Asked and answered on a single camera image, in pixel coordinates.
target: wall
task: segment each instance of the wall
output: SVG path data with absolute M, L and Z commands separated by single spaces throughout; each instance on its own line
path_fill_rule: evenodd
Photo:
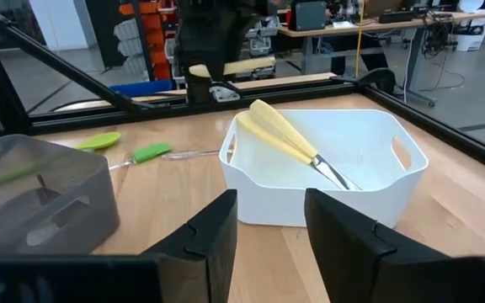
M 29 0 L 48 49 L 76 50 L 96 44 L 84 1 Z

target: green handle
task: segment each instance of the green handle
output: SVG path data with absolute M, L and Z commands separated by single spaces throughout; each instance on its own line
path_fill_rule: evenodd
M 139 164 L 170 151 L 172 151 L 172 147 L 168 143 L 157 143 L 134 151 L 132 156 L 136 164 Z

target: floor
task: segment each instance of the floor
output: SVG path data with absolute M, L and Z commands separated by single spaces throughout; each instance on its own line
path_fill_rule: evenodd
M 401 84 L 405 77 L 408 51 L 402 49 L 398 37 L 394 37 L 392 44 L 385 46 L 384 50 L 389 66 L 395 72 L 398 84 Z M 61 51 L 57 55 L 106 85 L 139 82 L 143 78 L 142 75 L 128 75 L 122 68 L 104 70 L 97 47 Z M 95 98 L 92 93 L 21 50 L 1 51 L 0 58 L 24 107 L 31 114 L 43 114 L 73 100 Z M 289 58 L 298 66 L 300 59 L 301 56 L 297 54 Z M 444 59 L 445 68 L 437 83 Z M 321 72 L 328 70 L 327 59 L 317 56 L 315 60 L 323 61 Z M 354 74 L 354 57 L 349 57 L 347 61 L 346 72 Z M 285 60 L 279 59 L 276 74 L 277 77 L 288 77 L 300 73 Z M 413 107 L 485 141 L 485 45 L 480 51 L 449 50 L 433 60 L 423 59 L 414 87 L 424 96 L 437 100 L 437 105 L 430 108 L 426 104 L 407 100 Z

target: gray plastic container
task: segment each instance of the gray plastic container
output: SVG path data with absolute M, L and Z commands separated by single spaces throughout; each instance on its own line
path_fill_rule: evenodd
M 104 157 L 0 138 L 0 256 L 90 253 L 119 222 Z

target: wooden table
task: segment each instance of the wooden table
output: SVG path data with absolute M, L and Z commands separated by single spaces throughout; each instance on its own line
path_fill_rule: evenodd
M 385 110 L 358 94 L 276 107 Z M 160 141 L 169 142 L 175 151 L 218 149 L 236 113 L 193 115 L 40 138 L 73 145 L 87 136 L 117 130 L 123 134 L 121 142 L 104 152 L 109 163 L 116 163 L 136 148 Z M 428 157 L 429 167 L 396 229 L 452 256 L 485 254 L 485 166 L 398 119 Z M 213 156 L 184 161 L 157 159 L 115 170 L 111 178 L 121 224 L 97 254 L 140 253 L 226 189 L 220 161 Z M 239 223 L 229 301 L 328 302 L 306 229 Z
M 459 22 L 459 21 L 485 18 L 485 13 L 452 13 L 452 17 L 454 22 Z M 412 84 L 416 83 L 416 77 L 418 75 L 418 66 L 421 59 L 420 57 L 423 56 L 420 53 L 422 39 L 424 36 L 423 20 L 413 19 L 412 21 L 408 21 L 408 22 L 398 22 L 398 23 L 392 23 L 392 24 L 380 24 L 376 20 L 368 20 L 368 21 L 369 22 L 363 21 L 363 25 L 361 26 L 362 31 L 365 33 L 390 31 L 394 29 L 416 29 L 415 35 L 411 40 L 411 45 L 409 48 L 409 57 L 408 57 L 409 59 L 407 62 L 408 66 L 407 66 L 407 72 L 406 72 L 404 84 L 405 84 L 406 91 L 410 96 L 422 99 L 424 102 L 430 103 L 430 100 L 424 98 L 423 96 L 417 93 L 413 93 L 414 90 L 411 87 Z M 286 35 L 291 38 L 304 38 L 304 43 L 302 46 L 303 59 L 301 63 L 301 71 L 305 75 L 315 73 L 316 70 L 320 70 L 320 69 L 322 70 L 322 68 L 320 68 L 320 65 L 322 65 L 322 62 L 314 60 L 314 57 L 313 57 L 314 47 L 312 43 L 312 38 L 321 38 L 323 36 L 332 36 L 332 35 L 355 35 L 359 33 L 359 30 L 360 30 L 359 26 L 355 26 L 347 29 L 335 29 L 332 25 L 325 27 L 325 29 L 305 30 L 305 31 L 290 30 L 285 25 L 281 25 L 278 29 L 279 33 L 282 35 Z M 376 50 L 368 50 L 368 51 L 370 51 L 370 53 L 376 52 Z

